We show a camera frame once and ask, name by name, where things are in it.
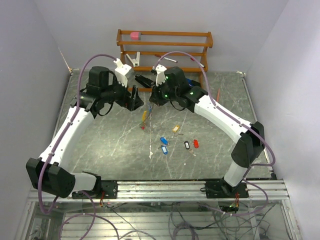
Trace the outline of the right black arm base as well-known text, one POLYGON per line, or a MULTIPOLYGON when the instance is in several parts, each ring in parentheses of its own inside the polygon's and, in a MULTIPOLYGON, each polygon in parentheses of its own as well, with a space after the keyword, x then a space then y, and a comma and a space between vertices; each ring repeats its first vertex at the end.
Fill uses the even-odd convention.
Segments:
POLYGON ((248 198, 249 193, 246 183, 239 183, 232 187, 223 179, 210 179, 200 188, 202 193, 205 193, 207 199, 226 199, 226 198, 248 198))

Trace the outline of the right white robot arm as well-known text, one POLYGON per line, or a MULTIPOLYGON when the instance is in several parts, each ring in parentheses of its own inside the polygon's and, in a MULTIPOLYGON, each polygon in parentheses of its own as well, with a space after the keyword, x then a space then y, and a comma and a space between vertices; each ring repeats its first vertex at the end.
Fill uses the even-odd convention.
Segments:
POLYGON ((166 68, 158 65, 153 67, 152 72, 156 74, 156 80, 152 86, 150 102, 157 106, 177 103, 183 109, 216 125, 235 143, 231 152, 232 162, 220 186, 224 197, 233 197, 249 167, 265 149, 264 126, 258 121, 251 123, 235 115, 212 99, 200 86, 190 86, 179 67, 166 68))

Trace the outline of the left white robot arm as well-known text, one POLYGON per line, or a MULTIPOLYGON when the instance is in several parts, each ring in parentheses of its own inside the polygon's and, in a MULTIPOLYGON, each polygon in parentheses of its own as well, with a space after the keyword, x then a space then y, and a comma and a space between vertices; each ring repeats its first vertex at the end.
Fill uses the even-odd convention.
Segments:
POLYGON ((129 111, 143 106, 138 88, 133 86, 128 91, 132 74, 133 69, 127 64, 114 71, 103 66, 90 69, 86 87, 72 99, 67 117, 52 142, 37 159, 30 158, 26 163, 35 189, 60 198, 79 191, 91 199, 101 195, 102 178, 90 172, 69 172, 69 161, 78 140, 105 104, 118 104, 129 111))

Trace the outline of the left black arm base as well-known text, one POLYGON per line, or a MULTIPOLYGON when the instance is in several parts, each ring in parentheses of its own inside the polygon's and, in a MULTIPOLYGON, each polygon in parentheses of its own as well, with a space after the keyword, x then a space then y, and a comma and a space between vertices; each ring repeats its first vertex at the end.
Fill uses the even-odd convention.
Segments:
POLYGON ((92 199, 116 199, 118 194, 118 182, 114 180, 98 180, 93 190, 80 190, 72 192, 72 199, 86 199, 89 195, 92 199))

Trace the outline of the yellow keyring with keys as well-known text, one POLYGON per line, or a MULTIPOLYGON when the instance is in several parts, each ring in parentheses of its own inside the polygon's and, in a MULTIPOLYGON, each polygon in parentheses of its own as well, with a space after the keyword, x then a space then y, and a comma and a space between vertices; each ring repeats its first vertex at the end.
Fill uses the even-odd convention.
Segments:
POLYGON ((149 120, 149 118, 152 115, 152 111, 154 108, 154 104, 151 102, 147 103, 147 108, 146 110, 143 111, 142 117, 141 117, 141 124, 140 124, 140 128, 142 130, 144 130, 147 126, 147 121, 149 120))

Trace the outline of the black key tag key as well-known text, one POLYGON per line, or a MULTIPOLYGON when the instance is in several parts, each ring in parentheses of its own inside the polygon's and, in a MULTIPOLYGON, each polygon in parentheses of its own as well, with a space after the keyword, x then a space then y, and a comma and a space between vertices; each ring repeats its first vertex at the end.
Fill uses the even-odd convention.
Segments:
POLYGON ((191 145, 188 141, 185 141, 184 142, 184 146, 185 146, 185 149, 188 151, 188 153, 192 156, 196 156, 196 154, 194 153, 194 150, 191 148, 191 145))

